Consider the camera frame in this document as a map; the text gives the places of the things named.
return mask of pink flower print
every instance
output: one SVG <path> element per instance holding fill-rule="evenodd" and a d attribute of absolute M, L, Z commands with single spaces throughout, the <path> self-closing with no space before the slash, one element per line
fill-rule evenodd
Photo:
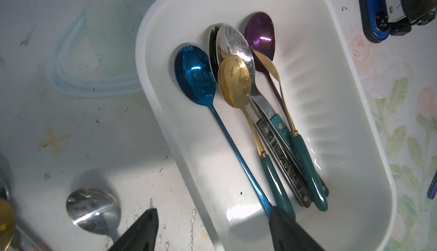
<path fill-rule="evenodd" d="M 402 216 L 397 214 L 395 218 L 395 226 L 393 227 L 393 231 L 391 232 L 391 237 L 397 242 L 400 242 L 405 237 L 405 233 L 405 222 L 402 219 Z"/>
<path fill-rule="evenodd" d="M 364 91 L 374 98 L 389 96 L 395 71 L 394 63 L 387 58 L 390 55 L 379 44 L 368 41 L 360 27 L 352 27 L 346 35 Z"/>
<path fill-rule="evenodd" d="M 424 87 L 420 92 L 416 111 L 426 119 L 430 119 L 436 115 L 436 101 L 434 91 L 431 87 Z"/>

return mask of teal handle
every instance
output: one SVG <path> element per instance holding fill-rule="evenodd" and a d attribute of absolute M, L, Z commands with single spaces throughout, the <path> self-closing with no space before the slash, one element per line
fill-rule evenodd
<path fill-rule="evenodd" d="M 270 157 L 266 154 L 264 157 L 261 157 L 260 160 L 276 205 L 285 210 L 293 220 L 296 220 L 296 214 L 293 210 L 292 203 L 290 202 L 290 199 L 288 199 L 287 193 L 285 193 L 285 189 L 281 180 L 279 180 L 279 176 L 276 173 Z"/>
<path fill-rule="evenodd" d="M 272 116 L 270 121 L 273 123 L 273 125 L 275 126 L 275 128 L 279 132 L 279 134 L 281 134 L 282 139 L 284 139 L 284 141 L 287 142 L 287 144 L 290 148 L 293 148 L 292 135 L 291 135 L 290 131 L 288 130 L 287 126 L 285 125 L 285 123 L 282 121 L 282 118 L 279 116 L 279 114 L 276 113 L 274 116 Z M 328 195 L 329 195 L 328 187 L 325 185 L 325 182 L 322 180 L 322 178 L 318 174 L 317 174 L 317 176 L 319 177 L 319 180 L 322 183 L 322 187 L 325 188 L 325 191 L 324 191 L 325 197 L 328 197 Z"/>
<path fill-rule="evenodd" d="M 328 210 L 328 201 L 326 200 L 320 177 L 315 171 L 313 161 L 311 160 L 302 135 L 299 134 L 292 137 L 292 147 L 302 165 L 302 172 L 306 178 L 314 204 L 320 211 Z"/>

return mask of teal-handled spoon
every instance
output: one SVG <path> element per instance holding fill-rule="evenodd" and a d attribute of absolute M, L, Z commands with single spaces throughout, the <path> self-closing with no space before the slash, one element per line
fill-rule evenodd
<path fill-rule="evenodd" d="M 272 74 L 272 76 L 279 82 L 279 87 L 281 91 L 281 97 L 284 98 L 284 93 L 282 92 L 281 79 L 279 77 L 279 73 L 276 70 L 273 62 L 265 55 L 261 54 L 258 51 L 253 50 L 255 55 L 259 58 L 260 62 L 264 65 L 264 67 Z M 285 116 L 287 117 L 287 122 L 290 125 L 291 129 L 291 144 L 294 149 L 296 156 L 299 159 L 299 162 L 302 167 L 302 172 L 307 180 L 308 188 L 311 192 L 312 199 L 314 204 L 320 211 L 328 210 L 328 201 L 326 199 L 325 190 L 322 187 L 322 183 L 320 182 L 320 177 L 315 171 L 313 161 L 311 156 L 309 155 L 308 149 L 303 141 L 302 135 L 298 133 L 296 130 L 293 121 L 290 117 L 290 114 L 287 110 L 287 105 L 285 102 Z"/>
<path fill-rule="evenodd" d="M 250 172 L 249 167 L 238 151 L 231 135 L 228 133 L 220 116 L 212 105 L 214 94 L 216 93 L 216 82 L 209 67 L 207 54 L 198 46 L 189 45 L 183 47 L 174 60 L 174 74 L 180 89 L 191 101 L 198 105 L 206 106 L 211 110 L 229 144 L 234 150 L 235 155 L 240 161 L 240 164 L 254 188 L 267 217 L 270 217 L 271 204 L 255 180 L 255 177 Z"/>
<path fill-rule="evenodd" d="M 276 201 L 276 205 L 285 210 L 288 215 L 295 220 L 296 216 L 292 204 L 290 203 L 270 157 L 264 150 L 257 130 L 255 129 L 254 122 L 246 109 L 249 104 L 251 81 L 247 66 L 238 56 L 229 56 L 222 61 L 218 70 L 218 87 L 220 88 L 221 95 L 230 106 L 239 108 L 243 111 L 244 116 L 249 123 L 252 135 L 254 136 L 259 159 L 263 166 L 270 190 Z"/>

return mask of purple spoon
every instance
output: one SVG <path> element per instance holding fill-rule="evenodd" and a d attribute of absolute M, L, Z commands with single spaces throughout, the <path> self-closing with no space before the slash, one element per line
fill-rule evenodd
<path fill-rule="evenodd" d="M 274 50 L 275 50 L 275 35 L 273 22 L 269 15 L 263 12 L 258 12 L 250 17 L 246 24 L 246 29 L 244 30 L 244 38 L 247 40 L 250 48 L 252 50 L 258 51 L 263 55 L 267 56 L 273 61 Z M 279 105 L 281 105 L 282 110 L 285 113 L 284 103 L 282 102 L 281 95 L 279 95 L 273 80 L 270 77 L 269 71 L 261 65 L 260 60 L 254 53 L 255 69 L 264 74 L 269 82 L 273 93 L 276 96 Z"/>

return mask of table surface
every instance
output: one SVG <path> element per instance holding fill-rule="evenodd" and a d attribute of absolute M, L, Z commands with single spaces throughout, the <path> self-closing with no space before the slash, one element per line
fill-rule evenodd
<path fill-rule="evenodd" d="M 396 180 L 386 250 L 435 251 L 437 20 L 373 44 L 358 0 L 331 1 Z M 69 193 L 87 186 L 119 199 L 119 233 L 156 207 L 155 250 L 214 249 L 135 76 L 136 31 L 153 2 L 0 0 L 0 175 L 52 250 L 111 246 L 66 214 Z"/>

